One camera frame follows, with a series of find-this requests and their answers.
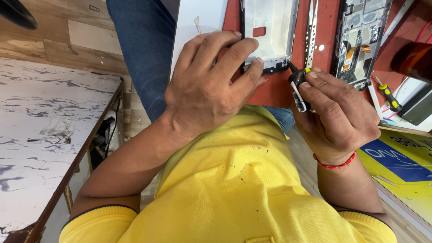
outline finger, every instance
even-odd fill
[[[182,51],[180,52],[180,55],[178,56],[178,60],[175,64],[174,69],[186,70],[193,62],[195,55],[197,54],[197,51],[201,46],[201,42],[203,42],[204,38],[211,34],[213,33],[197,35],[192,40],[186,42],[186,44],[183,46]]]
[[[225,55],[222,56],[222,58],[213,67],[212,72],[221,75],[221,79],[231,79],[238,67],[241,66],[246,58],[248,58],[250,54],[258,48],[258,46],[259,44],[256,39],[242,39],[241,41],[234,44],[225,53]]]
[[[343,83],[342,85],[333,85],[328,82],[330,78],[326,78],[326,80],[322,79],[320,76],[318,76],[318,73],[314,71],[307,72],[305,76],[306,82],[308,82],[312,87],[318,89],[330,99],[338,103],[341,101],[354,102],[358,96],[361,96],[352,85],[347,83]]]
[[[263,60],[256,58],[252,61],[248,70],[230,86],[231,92],[235,95],[238,103],[246,103],[254,95],[258,86],[265,82],[265,78],[261,77],[263,69]]]
[[[208,70],[213,66],[214,58],[222,48],[233,45],[241,40],[240,32],[221,31],[206,36],[201,42],[191,68]]]
[[[340,108],[339,104],[324,95],[318,89],[304,82],[299,87],[300,95],[311,104],[320,116],[327,137],[332,141],[342,141],[347,134],[353,134],[354,128]]]
[[[316,72],[308,72],[305,80],[325,96],[337,102],[351,125],[355,128],[363,130],[365,121],[375,118],[374,113],[376,112],[373,107],[353,86],[347,83],[339,84],[338,86],[330,84],[321,79]]]
[[[343,82],[342,80],[336,78],[335,76],[329,74],[328,72],[324,72],[319,67],[313,67],[312,69],[317,74],[317,76],[320,77],[324,82],[327,82],[327,83],[332,84],[334,86],[349,85],[349,84]]]

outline yellow screwdriver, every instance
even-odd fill
[[[387,84],[382,84],[376,75],[375,75],[375,79],[379,83],[378,86],[379,91],[381,91],[381,93],[387,98],[388,102],[390,103],[390,110],[393,112],[398,112],[402,110],[402,105],[399,104],[399,102],[393,97],[390,88],[387,86]]]

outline yellow shirt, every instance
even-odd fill
[[[173,154],[141,213],[99,207],[69,221],[61,243],[396,242],[381,220],[336,212],[300,184],[286,137],[261,106]]]

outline red workbench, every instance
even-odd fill
[[[405,0],[393,0],[386,29],[389,27],[396,14],[399,12]],[[308,22],[309,0],[300,0],[297,24],[295,28],[295,39],[292,51],[292,63],[298,68],[304,67],[305,62],[305,36]],[[331,72],[336,38],[337,19],[339,15],[340,0],[320,0],[318,6],[318,24],[315,46],[324,45],[324,50],[315,49],[313,66],[319,66],[322,70]],[[401,19],[388,37],[387,41],[380,48],[377,61],[374,66],[373,75],[377,75],[382,82],[389,85],[394,91],[404,80],[400,74],[390,69],[390,62],[396,52],[405,44],[414,41],[423,26],[432,19],[432,6],[419,0],[414,1],[408,12]],[[224,30],[240,31],[240,6],[239,0],[229,0],[225,15]],[[425,41],[432,33],[432,25],[424,33],[421,41]],[[269,80],[261,85],[255,95],[248,101],[248,104],[265,105],[288,108],[292,99],[292,91],[287,80],[291,71],[266,75]],[[233,80],[240,75],[238,71]],[[362,92],[362,95],[370,101],[369,92]],[[385,103],[384,97],[377,92],[380,105]]]

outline red thread bracelet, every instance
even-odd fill
[[[338,166],[334,166],[334,165],[325,165],[325,164],[321,164],[321,162],[318,160],[317,156],[314,154],[313,157],[314,159],[318,162],[318,165],[326,168],[326,169],[335,169],[335,168],[341,168],[344,167],[345,165],[349,165],[349,163],[351,163],[351,161],[354,160],[354,157],[356,156],[357,150],[354,151],[353,155],[351,155],[351,157],[343,164],[338,165]]]

